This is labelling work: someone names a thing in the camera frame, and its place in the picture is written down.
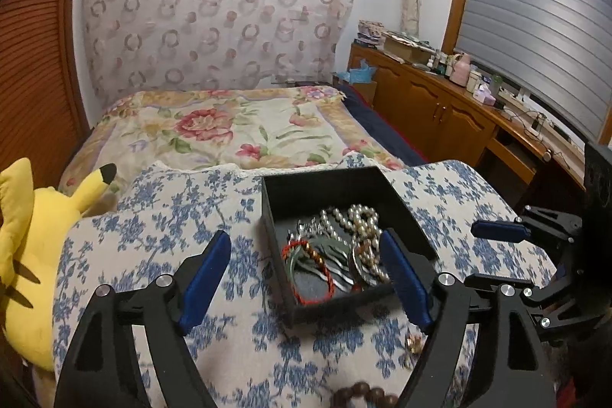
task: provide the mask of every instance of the pink kettle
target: pink kettle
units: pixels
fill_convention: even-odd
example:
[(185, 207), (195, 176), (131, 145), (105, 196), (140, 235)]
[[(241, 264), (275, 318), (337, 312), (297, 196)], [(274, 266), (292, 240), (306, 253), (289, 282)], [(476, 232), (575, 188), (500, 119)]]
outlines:
[(469, 54), (462, 52), (455, 54), (452, 58), (453, 73), (449, 78), (451, 82), (465, 87), (469, 80), (469, 71), (471, 70), (471, 58)]

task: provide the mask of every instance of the pearl necklace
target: pearl necklace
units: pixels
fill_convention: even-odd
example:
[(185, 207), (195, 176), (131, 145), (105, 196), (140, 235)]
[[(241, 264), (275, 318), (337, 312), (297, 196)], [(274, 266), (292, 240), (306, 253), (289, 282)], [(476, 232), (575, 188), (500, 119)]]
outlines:
[[(327, 213), (330, 212), (339, 225), (351, 234), (351, 242), (348, 243), (332, 227)], [(352, 204), (348, 208), (347, 217), (342, 215), (338, 208), (321, 210), (321, 225), (329, 237), (345, 243), (359, 255), (360, 261), (368, 268), (369, 272), (381, 282), (389, 282), (388, 274), (380, 268), (380, 255), (378, 254), (379, 240), (383, 231), (378, 227), (378, 213), (368, 206)]]

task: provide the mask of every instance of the navy blue bed sheet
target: navy blue bed sheet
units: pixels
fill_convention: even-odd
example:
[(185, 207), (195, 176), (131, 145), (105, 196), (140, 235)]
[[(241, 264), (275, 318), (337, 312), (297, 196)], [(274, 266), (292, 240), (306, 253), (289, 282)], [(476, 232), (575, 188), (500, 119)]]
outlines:
[(402, 135), (363, 102), (361, 95), (352, 86), (339, 85), (338, 88), (347, 96), (343, 103), (348, 112), (376, 142), (396, 158), (400, 158), (407, 166), (427, 163), (417, 151), (410, 147)]

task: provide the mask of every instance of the yellow plush toy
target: yellow plush toy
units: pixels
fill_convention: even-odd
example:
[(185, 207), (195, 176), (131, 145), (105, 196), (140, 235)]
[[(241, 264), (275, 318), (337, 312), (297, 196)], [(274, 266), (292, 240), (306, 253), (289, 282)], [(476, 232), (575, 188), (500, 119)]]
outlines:
[(104, 165), (68, 197), (52, 187), (34, 190), (27, 158), (0, 172), (2, 328), (9, 344), (44, 370), (53, 371), (51, 317), (63, 241), (116, 173), (114, 164)]

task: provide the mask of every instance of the pink circle patterned curtain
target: pink circle patterned curtain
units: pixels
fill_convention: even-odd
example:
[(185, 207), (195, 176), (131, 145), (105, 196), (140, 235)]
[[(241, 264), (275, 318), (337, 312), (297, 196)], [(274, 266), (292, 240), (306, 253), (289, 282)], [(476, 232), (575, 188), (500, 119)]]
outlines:
[(353, 0), (83, 0), (102, 106), (139, 90), (330, 78)]

